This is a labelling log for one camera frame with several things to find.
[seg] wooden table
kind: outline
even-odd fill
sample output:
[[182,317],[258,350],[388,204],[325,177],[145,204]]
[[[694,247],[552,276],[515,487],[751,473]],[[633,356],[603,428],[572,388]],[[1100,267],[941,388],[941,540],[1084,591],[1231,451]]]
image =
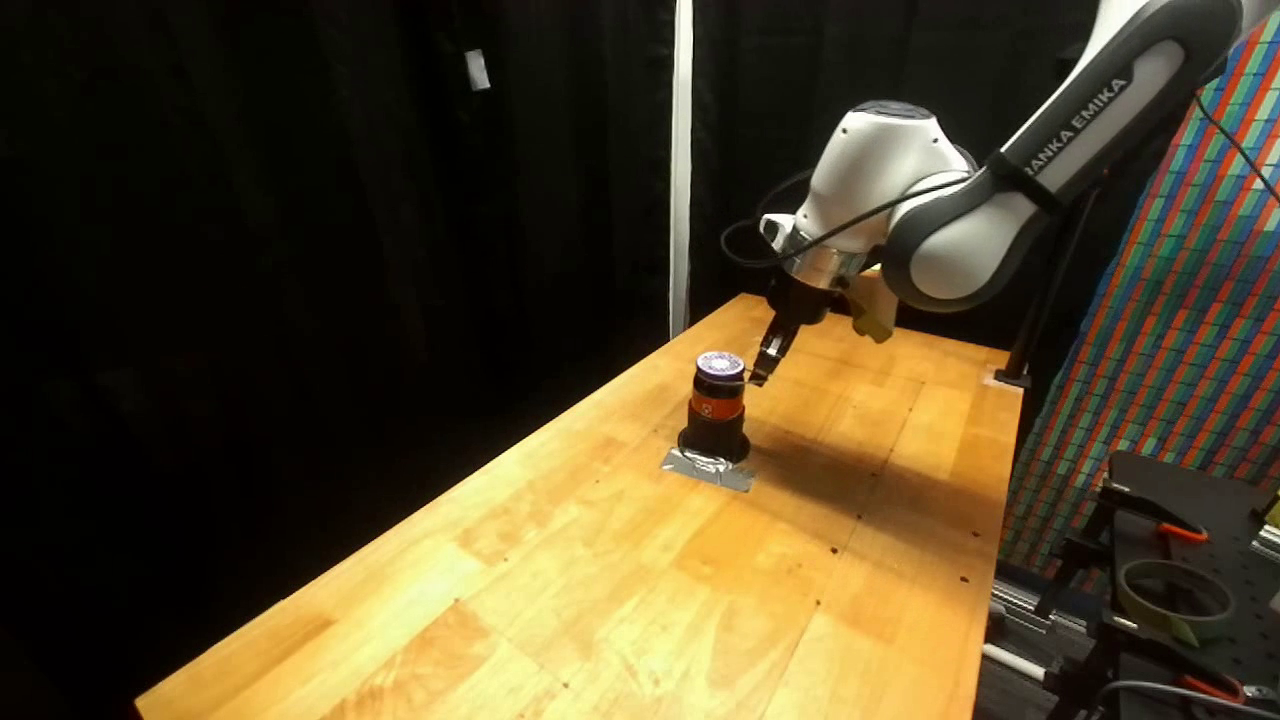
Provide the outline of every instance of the wooden table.
[[663,473],[740,298],[147,689],[145,716],[973,716],[1019,394],[803,330],[751,487]]

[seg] cable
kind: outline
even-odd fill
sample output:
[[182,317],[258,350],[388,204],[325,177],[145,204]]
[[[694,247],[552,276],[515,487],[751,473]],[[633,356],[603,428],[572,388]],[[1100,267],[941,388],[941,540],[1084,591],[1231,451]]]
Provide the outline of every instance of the cable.
[[1249,150],[1203,109],[1203,98],[1191,98],[1199,115],[1237,150],[1237,155],[1252,170],[1252,177],[1266,187],[1266,196],[1280,204],[1274,186],[1266,179],[1266,173],[1249,155]]
[[1111,691],[1147,691],[1147,697],[1181,697],[1181,700],[1191,700],[1191,705],[1211,705],[1211,709],[1222,709],[1222,712],[1241,712],[1241,716],[1262,716],[1262,720],[1280,720],[1274,712],[1262,712],[1262,709],[1252,709],[1252,705],[1237,705],[1237,700],[1219,700],[1219,697],[1203,697],[1203,691],[1191,691],[1191,689],[1177,689],[1177,686],[1154,686],[1154,682],[1111,682],[1107,689],[1100,689],[1091,697],[1091,712],[1104,705],[1104,697]]
[[795,255],[829,245],[830,236],[849,233],[850,223],[865,223],[865,220],[873,220],[873,215],[879,215],[879,211],[891,211],[891,210],[903,204],[903,200],[955,187],[955,186],[964,186],[964,179],[966,179],[966,177],[943,179],[943,186],[926,186],[926,187],[903,194],[903,196],[895,196],[895,200],[882,200],[882,204],[877,204],[877,210],[869,210],[869,211],[858,211],[858,215],[829,229],[823,236],[815,236],[815,239],[807,239],[807,245],[798,245],[798,247],[792,247],[792,254],[773,254],[766,262],[751,262],[751,255],[740,255],[740,254],[726,247],[726,236],[731,236],[731,233],[740,233],[744,223],[754,223],[754,220],[758,220],[758,210],[754,210],[754,215],[744,215],[744,220],[735,220],[735,223],[726,223],[726,229],[718,233],[718,254],[725,254],[726,262],[744,265],[744,267],[778,267],[782,262],[795,262]]

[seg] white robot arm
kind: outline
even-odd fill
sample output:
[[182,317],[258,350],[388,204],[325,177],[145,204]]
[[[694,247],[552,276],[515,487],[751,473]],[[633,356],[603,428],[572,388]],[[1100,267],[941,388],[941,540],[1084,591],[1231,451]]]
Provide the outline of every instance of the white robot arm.
[[1070,78],[973,166],[915,106],[873,101],[830,131],[807,200],[762,215],[782,255],[751,386],[815,324],[834,281],[879,265],[895,301],[964,314],[993,301],[1051,215],[1159,122],[1187,109],[1237,38],[1274,0],[1100,0]]

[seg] small bottle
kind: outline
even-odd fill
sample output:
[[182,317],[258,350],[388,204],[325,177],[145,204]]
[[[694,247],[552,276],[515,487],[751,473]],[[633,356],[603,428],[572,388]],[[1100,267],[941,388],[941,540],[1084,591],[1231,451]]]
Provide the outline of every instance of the small bottle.
[[678,448],[699,455],[744,459],[751,451],[744,422],[747,363],[731,353],[694,356],[693,397],[687,397],[687,428],[678,432]]

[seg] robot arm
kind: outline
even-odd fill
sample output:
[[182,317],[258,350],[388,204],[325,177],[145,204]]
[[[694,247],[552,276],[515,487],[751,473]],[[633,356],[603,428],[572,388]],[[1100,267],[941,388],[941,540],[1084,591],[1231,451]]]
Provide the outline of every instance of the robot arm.
[[912,106],[858,106],[830,131],[807,200],[766,215],[782,255],[751,386],[782,362],[798,324],[815,324],[834,281],[882,267],[895,301],[966,314],[993,301],[1051,215],[1070,204],[1144,131],[1181,114],[1241,34],[1274,0],[1100,0],[1070,78],[1017,137],[973,166]]

